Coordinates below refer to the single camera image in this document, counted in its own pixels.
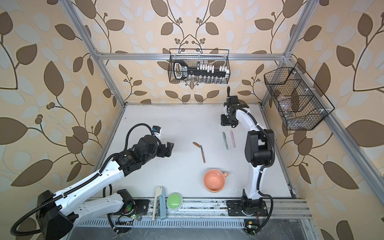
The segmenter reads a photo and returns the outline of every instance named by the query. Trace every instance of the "wire basket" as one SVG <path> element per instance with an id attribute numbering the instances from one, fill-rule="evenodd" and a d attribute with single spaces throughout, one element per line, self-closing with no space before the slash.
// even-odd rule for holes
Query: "wire basket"
<path id="1" fill-rule="evenodd" d="M 191 48 L 169 50 L 169 82 L 228 84 L 229 50 L 198 50 Z"/>
<path id="2" fill-rule="evenodd" d="M 333 110 L 331 101 L 320 87 L 308 87 L 299 73 L 302 67 L 282 67 L 264 74 L 265 85 L 287 130 L 313 130 Z M 315 96 L 317 91 L 330 106 L 324 106 Z"/>

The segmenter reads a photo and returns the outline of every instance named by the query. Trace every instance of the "white tabletop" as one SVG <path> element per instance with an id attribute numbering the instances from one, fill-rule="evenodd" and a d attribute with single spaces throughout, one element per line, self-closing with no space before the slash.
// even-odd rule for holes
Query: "white tabletop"
<path id="1" fill-rule="evenodd" d="M 265 125 L 259 106 L 251 104 L 250 110 L 255 119 Z M 113 192 L 127 189 L 133 197 L 153 197 L 156 187 L 162 186 L 167 197 L 173 192 L 183 197 L 241 197 L 250 167 L 244 156 L 247 132 L 241 125 L 236 128 L 221 126 L 221 114 L 221 104 L 128 105 L 107 156 L 123 150 L 127 132 L 137 123 L 160 126 L 161 142 L 173 142 L 175 146 L 171 157 L 155 157 L 141 169 L 114 182 Z M 236 148 L 230 130 L 234 133 Z M 225 148 L 223 131 L 229 150 Z M 134 129 L 128 148 L 147 134 L 149 131 L 144 126 Z M 202 145 L 206 163 L 193 142 Z M 209 169 L 229 173 L 224 189 L 218 193 L 208 191 L 203 184 L 203 176 Z M 272 197 L 291 197 L 277 156 L 274 165 L 265 173 L 261 191 Z"/>

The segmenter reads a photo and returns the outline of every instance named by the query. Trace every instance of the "orange mug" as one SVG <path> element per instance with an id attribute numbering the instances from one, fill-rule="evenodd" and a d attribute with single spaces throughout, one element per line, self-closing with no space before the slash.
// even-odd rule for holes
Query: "orange mug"
<path id="1" fill-rule="evenodd" d="M 225 178 L 229 173 L 222 173 L 217 169 L 208 170 L 204 175 L 204 185 L 211 192 L 219 192 L 225 186 Z"/>

